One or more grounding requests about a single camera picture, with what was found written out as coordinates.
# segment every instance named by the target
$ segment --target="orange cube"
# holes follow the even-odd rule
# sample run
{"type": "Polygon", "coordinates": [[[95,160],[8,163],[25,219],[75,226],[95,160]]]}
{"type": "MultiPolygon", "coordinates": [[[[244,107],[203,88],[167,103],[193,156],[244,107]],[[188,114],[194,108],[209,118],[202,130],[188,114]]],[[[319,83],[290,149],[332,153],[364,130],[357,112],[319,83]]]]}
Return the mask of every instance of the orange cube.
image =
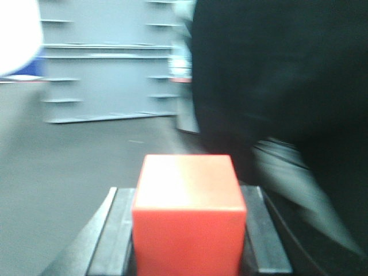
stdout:
{"type": "Polygon", "coordinates": [[[133,214],[137,276],[238,276],[246,205],[227,155],[147,155],[133,214]]]}

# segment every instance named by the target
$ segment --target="block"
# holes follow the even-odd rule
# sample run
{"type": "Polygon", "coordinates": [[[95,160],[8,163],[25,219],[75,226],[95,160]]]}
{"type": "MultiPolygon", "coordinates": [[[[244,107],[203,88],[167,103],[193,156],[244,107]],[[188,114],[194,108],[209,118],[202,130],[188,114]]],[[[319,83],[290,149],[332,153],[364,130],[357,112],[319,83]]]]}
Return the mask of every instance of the block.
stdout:
{"type": "Polygon", "coordinates": [[[238,276],[247,209],[227,155],[147,155],[132,206],[137,276],[238,276]]]}

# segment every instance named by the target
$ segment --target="gray floor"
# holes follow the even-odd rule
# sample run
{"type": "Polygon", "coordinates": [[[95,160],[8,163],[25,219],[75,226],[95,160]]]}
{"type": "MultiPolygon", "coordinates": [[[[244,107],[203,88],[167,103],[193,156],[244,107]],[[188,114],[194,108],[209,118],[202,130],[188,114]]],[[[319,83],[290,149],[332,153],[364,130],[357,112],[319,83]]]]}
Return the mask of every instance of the gray floor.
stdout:
{"type": "Polygon", "coordinates": [[[0,275],[33,276],[146,154],[202,153],[174,117],[46,124],[36,84],[0,84],[0,275]]]}

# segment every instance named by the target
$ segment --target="white object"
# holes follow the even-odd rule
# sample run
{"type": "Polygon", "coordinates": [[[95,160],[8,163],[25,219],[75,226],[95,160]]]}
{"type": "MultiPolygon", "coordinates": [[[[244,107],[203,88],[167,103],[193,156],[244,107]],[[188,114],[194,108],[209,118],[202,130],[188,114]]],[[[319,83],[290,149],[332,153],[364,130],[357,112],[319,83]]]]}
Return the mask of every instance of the white object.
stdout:
{"type": "Polygon", "coordinates": [[[40,50],[43,35],[36,0],[1,1],[0,76],[30,62],[40,50]]]}

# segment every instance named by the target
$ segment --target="person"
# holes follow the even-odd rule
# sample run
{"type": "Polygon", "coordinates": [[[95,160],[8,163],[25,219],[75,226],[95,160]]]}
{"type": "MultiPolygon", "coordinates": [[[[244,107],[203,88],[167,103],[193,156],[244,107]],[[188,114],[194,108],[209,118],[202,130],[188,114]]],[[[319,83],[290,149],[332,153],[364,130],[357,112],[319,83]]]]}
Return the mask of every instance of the person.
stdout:
{"type": "Polygon", "coordinates": [[[298,232],[299,216],[290,227],[308,254],[325,271],[368,272],[368,2],[198,0],[191,35],[203,144],[209,152],[231,154],[239,179],[266,191],[272,186],[266,171],[299,175],[294,182],[316,192],[301,203],[289,181],[289,189],[274,189],[275,197],[292,201],[280,206],[309,202],[316,215],[336,212],[329,227],[341,221],[338,228],[346,234],[339,239],[328,236],[328,224],[320,227],[338,246],[316,253],[320,240],[311,242],[313,231],[298,232]],[[260,153],[260,141],[276,149],[266,151],[268,156],[295,150],[302,165],[282,170],[291,158],[265,166],[271,159],[260,153]],[[303,184],[305,171],[313,184],[303,184]],[[324,213],[325,203],[331,211],[324,213]],[[308,242],[314,246],[308,249],[308,242]],[[331,260],[346,252],[351,263],[331,260]]]}

